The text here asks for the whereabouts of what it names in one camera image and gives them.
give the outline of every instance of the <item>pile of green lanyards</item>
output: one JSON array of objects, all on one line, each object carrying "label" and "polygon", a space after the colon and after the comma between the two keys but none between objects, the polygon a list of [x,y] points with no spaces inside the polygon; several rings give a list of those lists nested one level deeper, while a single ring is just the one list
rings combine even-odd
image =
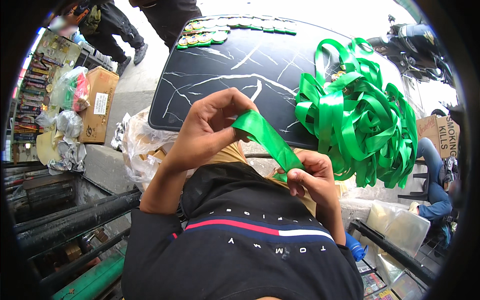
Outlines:
[{"label": "pile of green lanyards", "polygon": [[[337,49],[346,72],[326,87],[324,44]],[[368,45],[370,51],[360,44]],[[356,173],[359,187],[373,186],[378,178],[387,188],[397,183],[404,188],[417,155],[415,113],[393,84],[382,89],[379,65],[364,58],[372,53],[362,38],[352,39],[348,49],[333,39],[321,41],[315,53],[316,78],[308,73],[300,76],[295,116],[318,138],[318,152],[332,160],[336,180]],[[255,111],[241,115],[233,127],[250,133],[249,138],[259,142],[283,169],[301,168],[285,141]]]}]

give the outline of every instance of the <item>black table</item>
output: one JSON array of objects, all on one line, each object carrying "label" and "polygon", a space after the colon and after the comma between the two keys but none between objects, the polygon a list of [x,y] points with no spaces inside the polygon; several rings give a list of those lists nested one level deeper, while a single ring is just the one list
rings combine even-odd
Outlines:
[{"label": "black table", "polygon": [[[318,43],[332,38],[346,46],[351,38],[295,21],[297,35],[231,29],[222,45],[174,49],[158,82],[148,122],[154,129],[179,131],[194,101],[236,87],[254,100],[260,113],[288,145],[316,150],[318,139],[295,117],[300,74],[315,76]],[[393,83],[404,93],[396,66],[378,53],[368,57],[382,70],[384,87]],[[336,50],[324,51],[327,81],[340,71]]]}]

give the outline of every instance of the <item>sneaker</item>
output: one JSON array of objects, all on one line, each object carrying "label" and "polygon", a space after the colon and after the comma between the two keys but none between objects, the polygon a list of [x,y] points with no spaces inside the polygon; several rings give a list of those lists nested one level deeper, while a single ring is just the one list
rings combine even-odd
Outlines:
[{"label": "sneaker", "polygon": [[132,60],[132,57],[127,56],[127,59],[124,62],[118,64],[116,73],[119,75],[119,77],[121,77],[121,75],[123,74],[123,71],[125,71],[125,69],[127,68],[131,60]]},{"label": "sneaker", "polygon": [[419,206],[420,204],[416,201],[413,201],[412,203],[410,203],[410,207],[408,208],[408,211],[411,212],[412,214],[414,215],[418,215],[418,209],[417,207]]},{"label": "sneaker", "polygon": [[144,60],[147,49],[148,49],[148,44],[144,44],[140,48],[135,49],[135,56],[133,57],[134,65],[138,65],[141,61]]}]

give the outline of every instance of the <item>motorcycle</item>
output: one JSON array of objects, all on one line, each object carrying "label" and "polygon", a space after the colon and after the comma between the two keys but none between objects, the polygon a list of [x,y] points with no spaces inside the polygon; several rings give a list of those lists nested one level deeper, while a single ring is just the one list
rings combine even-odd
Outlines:
[{"label": "motorcycle", "polygon": [[455,88],[452,72],[441,54],[439,41],[425,24],[395,24],[388,15],[387,35],[367,39],[373,49],[387,56],[402,75],[420,82],[441,81]]}]

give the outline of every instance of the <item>hand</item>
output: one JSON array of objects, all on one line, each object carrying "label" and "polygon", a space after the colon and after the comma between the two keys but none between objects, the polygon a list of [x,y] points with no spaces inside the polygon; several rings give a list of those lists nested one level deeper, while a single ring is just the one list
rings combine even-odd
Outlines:
[{"label": "hand", "polygon": [[192,104],[178,138],[162,165],[172,172],[183,172],[206,164],[215,154],[246,133],[230,125],[233,116],[257,106],[236,88],[208,95]]},{"label": "hand", "polygon": [[287,184],[292,196],[303,197],[307,188],[312,199],[323,210],[336,210],[340,208],[335,190],[335,180],[332,171],[332,162],[324,154],[313,151],[300,151],[297,153],[305,170],[291,169],[287,173]]}]

